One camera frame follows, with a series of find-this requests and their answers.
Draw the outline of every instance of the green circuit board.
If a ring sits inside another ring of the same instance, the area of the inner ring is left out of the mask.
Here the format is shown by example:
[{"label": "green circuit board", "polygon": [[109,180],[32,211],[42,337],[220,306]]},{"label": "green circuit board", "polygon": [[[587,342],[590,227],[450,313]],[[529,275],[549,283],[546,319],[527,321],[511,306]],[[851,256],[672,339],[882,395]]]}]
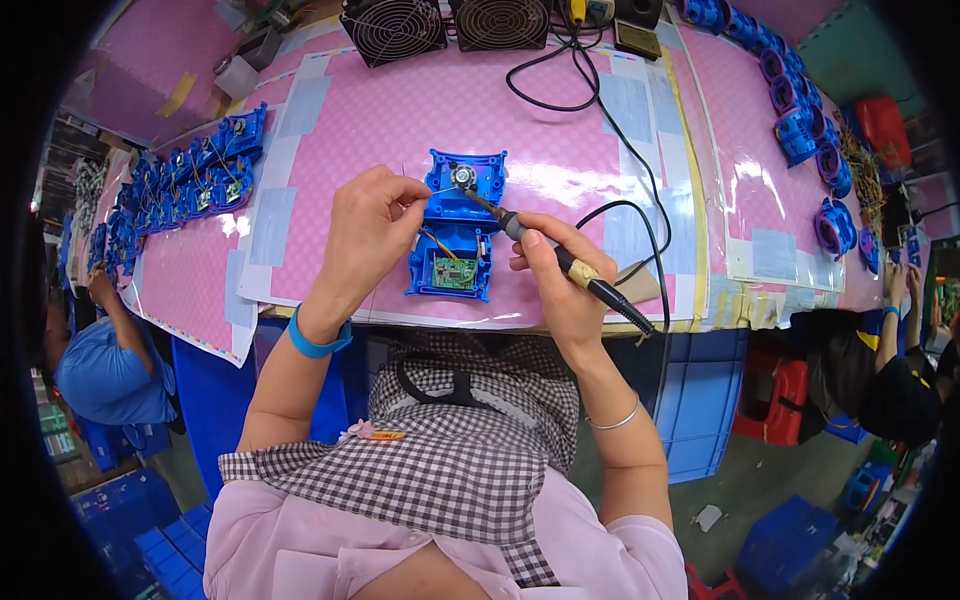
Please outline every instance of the green circuit board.
[{"label": "green circuit board", "polygon": [[438,256],[433,260],[433,287],[449,290],[469,290],[476,278],[477,261],[461,258],[460,263],[447,256]]}]

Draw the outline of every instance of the blue wristband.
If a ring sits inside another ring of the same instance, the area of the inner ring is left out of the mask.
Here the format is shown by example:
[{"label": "blue wristband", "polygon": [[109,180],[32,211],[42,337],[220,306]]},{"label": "blue wristband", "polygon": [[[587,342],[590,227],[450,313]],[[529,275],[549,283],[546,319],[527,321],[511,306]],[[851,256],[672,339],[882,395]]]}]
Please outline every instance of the blue wristband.
[{"label": "blue wristband", "polygon": [[324,358],[353,341],[350,319],[347,319],[347,322],[340,326],[336,340],[329,344],[314,344],[304,338],[300,333],[300,329],[297,327],[297,315],[299,312],[300,305],[298,304],[297,308],[294,309],[294,316],[290,319],[290,323],[287,324],[287,333],[290,334],[290,341],[294,343],[294,348],[303,356],[307,358]]}]

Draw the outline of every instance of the silver bracelet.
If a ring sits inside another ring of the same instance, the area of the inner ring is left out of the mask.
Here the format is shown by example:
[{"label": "silver bracelet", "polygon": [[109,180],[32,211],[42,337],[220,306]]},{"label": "silver bracelet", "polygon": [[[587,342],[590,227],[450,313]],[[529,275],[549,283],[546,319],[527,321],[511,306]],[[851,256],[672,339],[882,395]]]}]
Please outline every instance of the silver bracelet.
[{"label": "silver bracelet", "polygon": [[624,419],[624,420],[622,420],[621,422],[617,423],[616,425],[595,425],[595,424],[593,424],[593,421],[590,420],[590,417],[586,417],[586,418],[584,418],[584,420],[587,422],[587,425],[589,425],[590,427],[593,427],[594,429],[600,429],[600,430],[616,429],[617,427],[620,427],[620,426],[622,426],[622,425],[627,424],[627,423],[630,421],[630,419],[632,419],[633,417],[636,417],[636,412],[639,411],[639,410],[640,410],[640,398],[639,398],[639,396],[637,396],[637,398],[636,398],[636,406],[634,407],[634,412],[631,413],[629,417],[627,417],[626,419]]}]

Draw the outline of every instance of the fingernail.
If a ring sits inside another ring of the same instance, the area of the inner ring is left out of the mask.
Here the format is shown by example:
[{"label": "fingernail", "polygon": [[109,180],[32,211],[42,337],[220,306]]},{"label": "fingernail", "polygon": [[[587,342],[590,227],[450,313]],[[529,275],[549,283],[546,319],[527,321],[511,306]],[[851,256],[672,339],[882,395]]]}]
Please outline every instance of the fingernail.
[{"label": "fingernail", "polygon": [[526,238],[524,242],[530,248],[534,248],[543,241],[543,234],[536,229],[527,229],[526,232],[523,233],[523,237]]}]

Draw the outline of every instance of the factory floor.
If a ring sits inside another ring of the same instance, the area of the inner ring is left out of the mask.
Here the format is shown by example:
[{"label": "factory floor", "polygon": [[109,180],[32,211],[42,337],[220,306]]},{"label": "factory floor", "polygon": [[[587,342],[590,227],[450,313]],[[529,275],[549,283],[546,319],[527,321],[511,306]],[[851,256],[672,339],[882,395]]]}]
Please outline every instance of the factory floor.
[{"label": "factory floor", "polygon": [[[614,362],[640,397],[656,398],[662,348],[644,344],[630,352],[624,356],[612,351]],[[170,438],[171,449],[150,459],[148,465],[166,478],[180,508],[187,510],[206,500],[206,490],[187,437]],[[582,422],[577,438],[569,479],[596,507],[602,469],[589,427]],[[731,435],[716,475],[670,486],[674,530],[685,560],[696,565],[700,578],[710,584],[735,564],[754,522],[793,494],[832,510],[847,478],[869,453],[872,439],[853,445],[821,433],[802,446],[782,447]],[[707,504],[717,506],[723,516],[703,532],[693,519]]]}]

